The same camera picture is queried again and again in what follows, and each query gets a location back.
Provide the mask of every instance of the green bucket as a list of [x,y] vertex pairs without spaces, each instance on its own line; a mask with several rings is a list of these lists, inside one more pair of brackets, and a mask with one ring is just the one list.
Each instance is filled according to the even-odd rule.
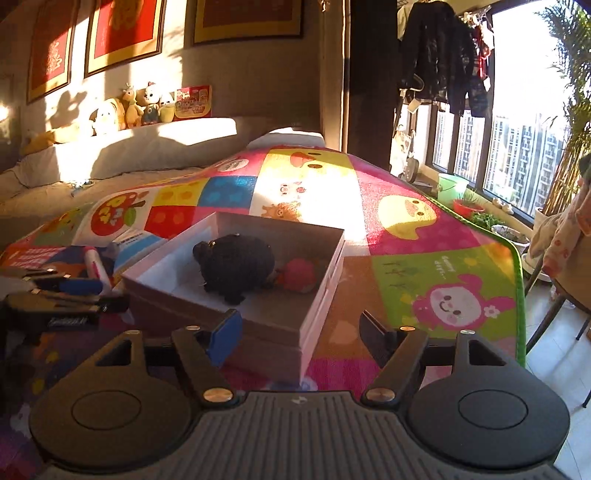
[[445,206],[452,207],[453,201],[464,195],[467,186],[468,181],[466,179],[447,173],[440,173],[437,200]]

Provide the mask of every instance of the bamboo plant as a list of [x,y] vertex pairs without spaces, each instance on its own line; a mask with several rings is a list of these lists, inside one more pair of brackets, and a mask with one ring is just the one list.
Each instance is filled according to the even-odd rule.
[[579,189],[578,160],[591,151],[591,15],[573,0],[557,0],[539,15],[557,40],[558,60],[552,67],[567,81],[570,96],[564,103],[569,139],[542,209],[550,216],[572,201]]

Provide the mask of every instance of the green blanket trim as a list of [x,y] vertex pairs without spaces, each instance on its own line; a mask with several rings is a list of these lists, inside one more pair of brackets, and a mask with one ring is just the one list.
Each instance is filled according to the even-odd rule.
[[523,272],[521,269],[521,256],[519,252],[515,248],[512,242],[504,238],[503,236],[497,235],[495,232],[489,232],[488,230],[475,225],[470,220],[465,219],[461,215],[458,215],[453,210],[449,209],[445,205],[439,203],[436,199],[432,197],[427,197],[424,193],[419,192],[423,198],[427,199],[429,202],[434,203],[437,205],[441,210],[444,212],[452,215],[453,217],[460,220],[462,223],[465,223],[467,226],[474,230],[478,230],[485,235],[493,238],[495,241],[505,245],[511,251],[513,255],[513,266],[514,266],[514,273],[515,273],[515,288],[517,289],[517,344],[515,345],[515,359],[519,362],[522,367],[525,367],[525,295],[524,295],[524,286],[523,286]]

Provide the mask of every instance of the pink and white pen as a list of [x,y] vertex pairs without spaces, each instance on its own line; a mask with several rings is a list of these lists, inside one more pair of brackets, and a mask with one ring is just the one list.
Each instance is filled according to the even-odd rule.
[[84,263],[86,264],[86,272],[88,278],[96,278],[103,284],[103,291],[101,295],[106,295],[111,292],[111,280],[105,271],[100,255],[94,247],[84,247]]

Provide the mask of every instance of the black plush toy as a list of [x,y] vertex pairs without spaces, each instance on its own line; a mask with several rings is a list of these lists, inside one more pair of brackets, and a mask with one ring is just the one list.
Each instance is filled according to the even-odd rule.
[[238,233],[198,243],[193,256],[201,266],[205,291],[217,291],[232,305],[244,300],[243,292],[261,287],[275,268],[269,245]]

